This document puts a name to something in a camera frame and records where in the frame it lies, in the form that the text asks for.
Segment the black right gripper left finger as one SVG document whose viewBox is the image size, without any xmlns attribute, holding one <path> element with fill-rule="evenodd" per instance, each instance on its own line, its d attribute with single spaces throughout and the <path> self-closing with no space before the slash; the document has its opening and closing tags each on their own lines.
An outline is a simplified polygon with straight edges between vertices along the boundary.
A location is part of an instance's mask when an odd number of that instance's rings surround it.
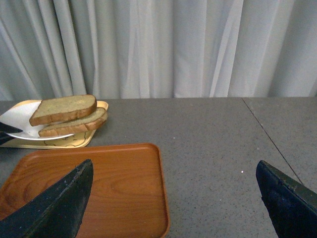
<svg viewBox="0 0 317 238">
<path fill-rule="evenodd" d="M 94 167 L 83 161 L 0 222 L 2 238 L 74 238 L 91 194 Z"/>
</svg>

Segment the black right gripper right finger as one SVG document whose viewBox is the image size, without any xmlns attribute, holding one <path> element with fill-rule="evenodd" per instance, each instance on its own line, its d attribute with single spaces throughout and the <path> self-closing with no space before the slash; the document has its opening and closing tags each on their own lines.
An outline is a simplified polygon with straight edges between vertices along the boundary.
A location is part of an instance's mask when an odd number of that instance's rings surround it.
<svg viewBox="0 0 317 238">
<path fill-rule="evenodd" d="M 256 178 L 262 201 L 280 238 L 317 236 L 317 194 L 266 161 L 259 161 Z"/>
</svg>

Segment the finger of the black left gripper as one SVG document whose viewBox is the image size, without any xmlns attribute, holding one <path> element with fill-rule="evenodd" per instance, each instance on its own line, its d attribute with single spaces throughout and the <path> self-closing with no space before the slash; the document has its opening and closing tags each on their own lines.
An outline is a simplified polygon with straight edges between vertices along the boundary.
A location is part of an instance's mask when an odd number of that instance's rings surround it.
<svg viewBox="0 0 317 238">
<path fill-rule="evenodd" d="M 13 137 L 8 135 L 8 133 L 20 133 L 22 131 L 23 130 L 19 128 L 16 128 L 1 122 L 0 123 L 0 145 L 3 145 L 13 139 Z"/>
</svg>

